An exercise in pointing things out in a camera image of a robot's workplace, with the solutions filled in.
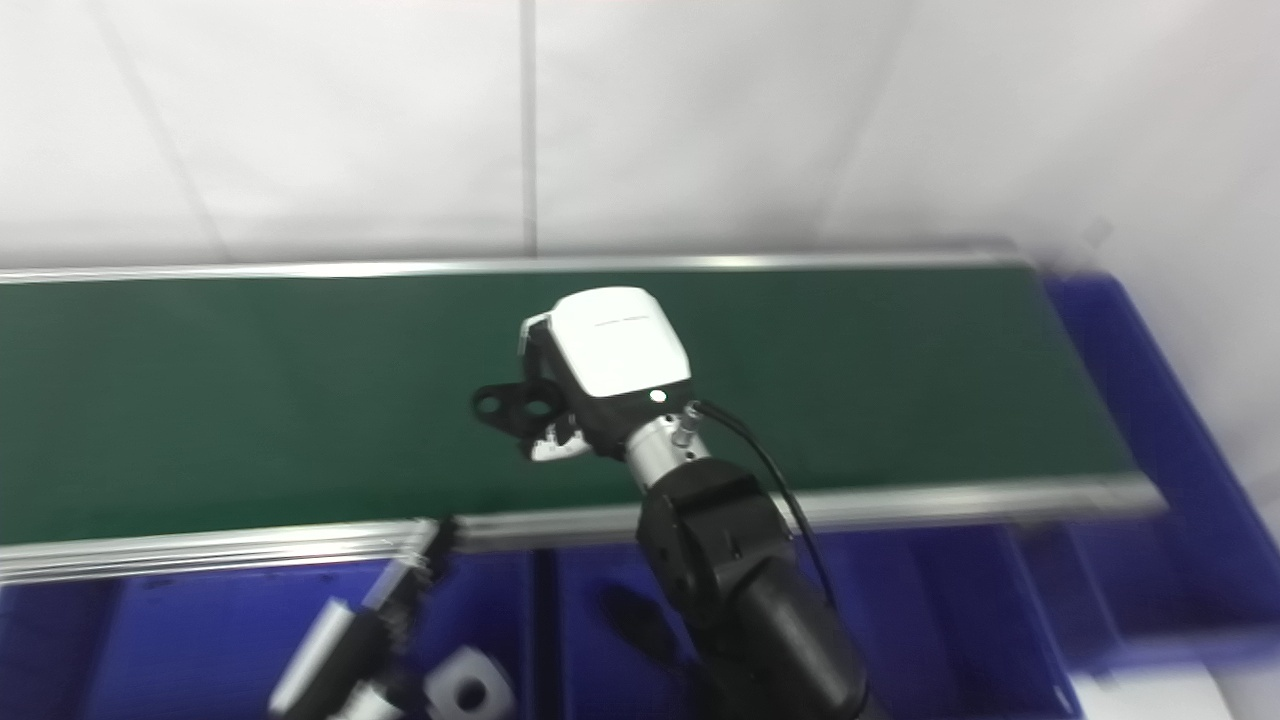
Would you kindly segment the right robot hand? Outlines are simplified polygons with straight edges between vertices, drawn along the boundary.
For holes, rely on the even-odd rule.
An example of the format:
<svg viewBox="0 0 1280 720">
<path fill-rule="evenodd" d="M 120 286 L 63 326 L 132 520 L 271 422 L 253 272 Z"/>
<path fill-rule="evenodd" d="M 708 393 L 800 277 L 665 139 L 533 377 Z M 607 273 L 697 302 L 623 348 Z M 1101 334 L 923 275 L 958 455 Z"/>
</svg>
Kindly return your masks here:
<svg viewBox="0 0 1280 720">
<path fill-rule="evenodd" d="M 545 380 L 559 409 L 522 442 L 529 460 L 553 462 L 593 452 L 626 460 L 634 441 L 694 398 L 686 350 L 648 291 L 630 286 L 564 296 L 520 329 L 527 383 Z"/>
</svg>

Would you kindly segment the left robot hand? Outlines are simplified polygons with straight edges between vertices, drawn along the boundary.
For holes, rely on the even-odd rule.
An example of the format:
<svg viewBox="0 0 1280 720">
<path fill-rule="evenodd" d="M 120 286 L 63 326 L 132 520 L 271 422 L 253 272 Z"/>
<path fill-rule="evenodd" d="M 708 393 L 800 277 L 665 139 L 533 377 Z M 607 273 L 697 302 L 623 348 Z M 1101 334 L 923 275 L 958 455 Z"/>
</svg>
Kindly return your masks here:
<svg viewBox="0 0 1280 720">
<path fill-rule="evenodd" d="M 420 708 L 404 656 L 458 530 L 454 516 L 416 521 L 360 605 L 328 600 L 273 688 L 268 717 L 404 719 Z"/>
</svg>

